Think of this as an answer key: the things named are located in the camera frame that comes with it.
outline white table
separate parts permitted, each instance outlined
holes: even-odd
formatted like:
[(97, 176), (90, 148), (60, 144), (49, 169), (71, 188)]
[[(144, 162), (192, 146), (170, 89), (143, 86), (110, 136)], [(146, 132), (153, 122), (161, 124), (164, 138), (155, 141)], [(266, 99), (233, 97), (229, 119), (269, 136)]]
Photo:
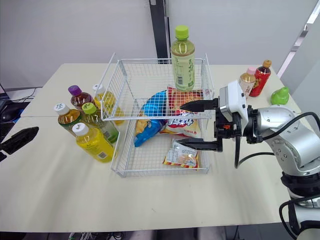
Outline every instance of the white table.
[[(121, 178), (110, 163), (93, 160), (57, 123), (53, 106), (69, 103), (68, 87), (92, 93), (106, 64), (63, 64), (36, 96), (7, 138), (39, 127), (33, 141), (0, 163), (0, 231), (111, 232), (280, 222), (279, 205), (289, 199), (273, 156), (234, 169), (235, 144), (211, 152), (204, 175)], [(246, 71), (246, 65), (213, 65), (216, 92)], [(283, 86), (272, 71), (253, 108), (270, 105)], [(290, 99), (288, 107), (300, 112)], [(266, 143), (241, 140), (240, 157), (270, 152)]]

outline candy package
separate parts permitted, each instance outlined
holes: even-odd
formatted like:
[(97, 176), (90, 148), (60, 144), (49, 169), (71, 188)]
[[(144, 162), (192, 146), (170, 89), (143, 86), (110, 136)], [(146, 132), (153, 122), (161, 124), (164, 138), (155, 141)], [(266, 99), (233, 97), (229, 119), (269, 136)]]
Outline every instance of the candy package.
[(198, 168), (198, 151), (172, 140), (172, 148), (166, 154), (163, 164), (183, 168)]
[(165, 124), (165, 128), (159, 133), (201, 138), (201, 131), (199, 128), (198, 120), (192, 118), (183, 119), (179, 118), (179, 116), (194, 115), (194, 113), (181, 110), (180, 106), (191, 101), (202, 100), (203, 91), (192, 90), (184, 92), (169, 86), (167, 89), (167, 95), (169, 108), (168, 110), (171, 115), (177, 116), (177, 119), (169, 119)]
[[(140, 116), (154, 117), (166, 115), (166, 90), (157, 92), (142, 106)], [(139, 119), (135, 126), (134, 146), (140, 147), (145, 141), (156, 135), (166, 124), (163, 119)]]

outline wire basket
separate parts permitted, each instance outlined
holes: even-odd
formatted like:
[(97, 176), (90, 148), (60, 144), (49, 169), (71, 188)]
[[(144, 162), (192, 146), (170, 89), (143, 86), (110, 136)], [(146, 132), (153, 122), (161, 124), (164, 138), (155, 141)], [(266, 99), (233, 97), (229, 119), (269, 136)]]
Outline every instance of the wire basket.
[[(203, 138), (207, 137), (204, 126), (208, 119), (199, 119), (199, 127)], [(117, 157), (112, 160), (111, 169), (121, 177), (154, 176), (154, 175), (182, 175), (206, 174), (209, 170), (210, 156), (208, 151), (198, 151), (198, 168), (183, 168), (180, 166), (165, 165), (163, 161), (172, 147), (172, 139), (183, 137), (172, 134), (157, 134), (148, 139), (142, 146), (135, 147), (136, 119), (121, 126), (124, 131), (119, 135), (116, 145)]]
[[(204, 59), (196, 58), (194, 63), (195, 83), (193, 89), (201, 91), (203, 100), (211, 100), (214, 96), (214, 87), (207, 55), (205, 55)], [(101, 99), (101, 106), (113, 106), (111, 109), (101, 108), (103, 121), (177, 118), (209, 119), (212, 116), (212, 110), (206, 110), (204, 112), (190, 112), (188, 115), (179, 115), (177, 117), (174, 112), (169, 110), (168, 101), (165, 113), (161, 115), (146, 116), (139, 114), (141, 108), (150, 97), (158, 92), (167, 90), (168, 86), (175, 87), (171, 58), (117, 59), (114, 53), (101, 78), (101, 84), (106, 86), (104, 96)], [(106, 100), (106, 96), (110, 94), (114, 97)], [(182, 100), (180, 105), (180, 100), (177, 99), (176, 101), (177, 106), (184, 104)]]

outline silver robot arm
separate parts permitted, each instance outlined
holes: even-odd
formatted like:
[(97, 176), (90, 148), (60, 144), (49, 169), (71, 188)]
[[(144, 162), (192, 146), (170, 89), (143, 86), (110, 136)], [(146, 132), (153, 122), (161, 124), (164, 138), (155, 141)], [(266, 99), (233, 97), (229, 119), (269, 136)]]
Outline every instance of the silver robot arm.
[[(215, 110), (215, 141), (201, 138), (185, 138), (179, 142), (187, 147), (223, 151), (222, 139), (235, 139), (234, 166), (239, 167), (246, 159), (272, 153), (256, 153), (239, 161), (240, 137), (246, 137), (249, 144), (263, 141), (271, 147), (281, 169), (282, 183), (287, 187), (291, 200), (279, 207), (283, 226), (293, 239), (306, 230), (299, 239), (319, 240), (313, 230), (320, 230), (320, 138), (305, 127), (300, 118), (311, 114), (320, 126), (320, 119), (314, 113), (296, 113), (283, 105), (252, 109), (246, 108), (246, 98), (237, 81), (219, 91), (219, 98), (198, 100), (185, 103), (180, 109), (191, 112)], [(288, 206), (288, 228), (282, 216), (282, 210)]]
[[(285, 106), (273, 105), (257, 109), (255, 116), (256, 134), (265, 138), (279, 131), (296, 114)], [(320, 193), (320, 138), (312, 130), (298, 120), (265, 142), (271, 147), (283, 171), (281, 181), (292, 200)], [(288, 205), (288, 213), (294, 234), (299, 235), (306, 229), (319, 230), (320, 197)]]
[[(257, 132), (262, 137), (276, 133), (296, 114), (281, 105), (259, 108)], [(296, 177), (320, 172), (320, 138), (300, 120), (279, 135), (265, 140), (285, 174)]]

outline snack package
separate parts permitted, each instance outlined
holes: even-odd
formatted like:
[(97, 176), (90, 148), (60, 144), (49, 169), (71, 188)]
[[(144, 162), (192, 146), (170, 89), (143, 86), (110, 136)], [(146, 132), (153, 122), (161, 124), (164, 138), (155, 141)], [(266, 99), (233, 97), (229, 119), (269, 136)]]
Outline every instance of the snack package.
[(172, 148), (166, 154), (163, 164), (189, 169), (198, 168), (198, 151), (193, 148), (183, 146), (173, 139)]
[[(157, 92), (142, 106), (140, 116), (154, 117), (166, 115), (166, 90)], [(145, 141), (156, 135), (166, 124), (163, 119), (139, 119), (135, 126), (134, 146), (140, 147)]]
[[(202, 100), (202, 90), (179, 91), (174, 87), (169, 86), (167, 89), (169, 111), (174, 116), (193, 115), (188, 111), (180, 109), (185, 103)], [(169, 119), (165, 128), (160, 131), (161, 134), (177, 134), (185, 137), (201, 138), (201, 131), (197, 119)]]

